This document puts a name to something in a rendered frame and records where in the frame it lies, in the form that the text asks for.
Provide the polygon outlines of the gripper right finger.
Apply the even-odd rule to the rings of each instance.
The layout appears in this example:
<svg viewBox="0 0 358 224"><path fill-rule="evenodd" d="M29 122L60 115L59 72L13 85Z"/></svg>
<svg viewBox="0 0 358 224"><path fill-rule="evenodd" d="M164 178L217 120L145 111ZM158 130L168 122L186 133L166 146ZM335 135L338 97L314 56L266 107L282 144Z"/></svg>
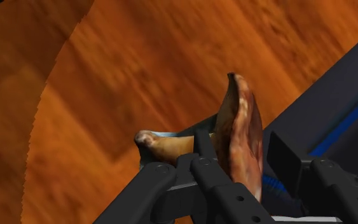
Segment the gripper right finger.
<svg viewBox="0 0 358 224"><path fill-rule="evenodd" d="M358 175L327 158L307 155L275 132L266 159L291 197L301 199L310 213L358 224Z"/></svg>

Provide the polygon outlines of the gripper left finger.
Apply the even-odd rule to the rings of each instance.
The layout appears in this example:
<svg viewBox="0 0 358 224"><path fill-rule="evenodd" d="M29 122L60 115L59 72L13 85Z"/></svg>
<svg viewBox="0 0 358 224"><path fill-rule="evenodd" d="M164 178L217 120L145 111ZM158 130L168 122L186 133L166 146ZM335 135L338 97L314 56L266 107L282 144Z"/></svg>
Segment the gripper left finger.
<svg viewBox="0 0 358 224"><path fill-rule="evenodd" d="M196 130L194 158L190 172L207 201L206 224L275 224L275 220L241 183L232 180L215 160L209 133ZM124 187L93 224L149 224L156 201L174 183L177 168L162 162L151 162Z"/></svg>

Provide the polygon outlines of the brown mushroom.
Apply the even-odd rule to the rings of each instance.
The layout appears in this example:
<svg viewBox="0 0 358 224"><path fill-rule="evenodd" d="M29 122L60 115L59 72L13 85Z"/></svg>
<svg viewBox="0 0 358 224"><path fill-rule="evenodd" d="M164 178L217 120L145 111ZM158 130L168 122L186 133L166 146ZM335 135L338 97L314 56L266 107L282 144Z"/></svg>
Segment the brown mushroom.
<svg viewBox="0 0 358 224"><path fill-rule="evenodd" d="M257 201L262 198L263 128L254 94L243 76L228 74L229 84L216 122L209 132L217 161L229 177L241 183ZM176 165L193 152L194 135L140 130L134 142L159 161Z"/></svg>

